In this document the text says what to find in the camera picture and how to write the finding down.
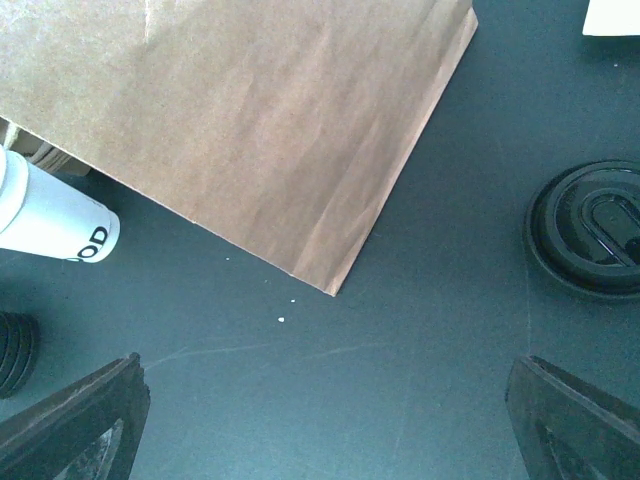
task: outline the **dark gray surface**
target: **dark gray surface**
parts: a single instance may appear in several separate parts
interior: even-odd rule
[[[586,6],[476,2],[481,27],[335,299],[100,175],[74,181],[122,236],[96,265],[0,252],[2,308],[43,331],[0,418],[138,351],[152,405],[134,479],[523,480],[503,401],[517,355],[640,406],[639,306],[567,296],[520,239],[542,182],[640,159],[640,47],[584,39]]]

